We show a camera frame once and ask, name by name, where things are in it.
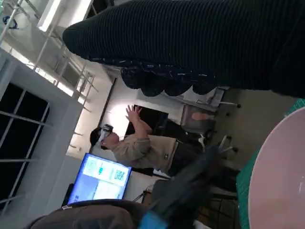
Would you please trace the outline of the black knitted gloved right hand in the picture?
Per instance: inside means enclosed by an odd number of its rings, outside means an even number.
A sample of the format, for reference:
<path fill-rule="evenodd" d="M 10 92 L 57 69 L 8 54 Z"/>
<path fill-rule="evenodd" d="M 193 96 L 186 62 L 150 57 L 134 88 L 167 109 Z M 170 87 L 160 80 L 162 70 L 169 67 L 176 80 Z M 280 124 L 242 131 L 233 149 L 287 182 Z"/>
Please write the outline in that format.
<path fill-rule="evenodd" d="M 216 87 L 305 96 L 302 0 L 132 0 L 68 27 L 77 56 L 149 97 Z"/>

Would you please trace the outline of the black left hand blue tape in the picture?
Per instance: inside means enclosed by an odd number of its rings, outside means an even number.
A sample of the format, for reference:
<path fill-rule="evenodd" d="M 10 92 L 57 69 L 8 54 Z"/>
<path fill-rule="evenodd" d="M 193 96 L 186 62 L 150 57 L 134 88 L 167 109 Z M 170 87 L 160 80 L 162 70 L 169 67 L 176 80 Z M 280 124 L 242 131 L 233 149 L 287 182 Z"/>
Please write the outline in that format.
<path fill-rule="evenodd" d="M 194 229 L 198 209 L 221 172 L 221 150 L 212 146 L 157 192 L 138 228 Z"/>

